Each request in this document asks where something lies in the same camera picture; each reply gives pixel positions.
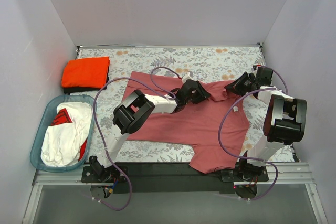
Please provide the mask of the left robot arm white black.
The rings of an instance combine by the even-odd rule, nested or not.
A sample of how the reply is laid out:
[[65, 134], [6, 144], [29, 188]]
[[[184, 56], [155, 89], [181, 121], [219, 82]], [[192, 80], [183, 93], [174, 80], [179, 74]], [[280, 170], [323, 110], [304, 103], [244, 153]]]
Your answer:
[[90, 156], [89, 164], [93, 175], [100, 182], [107, 182], [112, 177], [110, 166], [116, 158], [127, 138], [138, 131], [153, 113], [177, 113], [188, 103], [198, 104], [211, 97], [199, 81], [188, 79], [182, 86], [167, 94], [155, 95], [134, 90], [113, 111], [112, 133], [105, 139], [100, 127], [97, 127], [102, 138], [104, 149], [97, 155]]

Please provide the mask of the pink t-shirt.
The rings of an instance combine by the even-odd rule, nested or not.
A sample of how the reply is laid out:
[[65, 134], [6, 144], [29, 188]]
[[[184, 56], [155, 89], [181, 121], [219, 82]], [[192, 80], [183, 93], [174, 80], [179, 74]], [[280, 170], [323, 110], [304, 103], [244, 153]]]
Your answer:
[[215, 168], [235, 167], [242, 150], [249, 122], [243, 104], [228, 109], [239, 99], [226, 91], [229, 81], [203, 83], [211, 97], [199, 104], [189, 103], [174, 114], [151, 114], [144, 125], [129, 136], [130, 141], [150, 141], [190, 145], [194, 156], [190, 166], [202, 173]]

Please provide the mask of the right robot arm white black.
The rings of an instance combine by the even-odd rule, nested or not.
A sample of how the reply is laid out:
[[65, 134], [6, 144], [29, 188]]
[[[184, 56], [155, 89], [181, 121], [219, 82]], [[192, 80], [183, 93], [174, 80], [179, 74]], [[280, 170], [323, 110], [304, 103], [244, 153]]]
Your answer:
[[237, 80], [225, 86], [226, 91], [255, 98], [268, 106], [263, 136], [257, 144], [239, 158], [237, 173], [242, 180], [260, 176], [266, 162], [281, 148], [300, 142], [305, 133], [307, 102], [288, 95], [271, 85], [273, 74], [278, 72], [261, 65], [254, 66], [254, 72], [244, 72]]

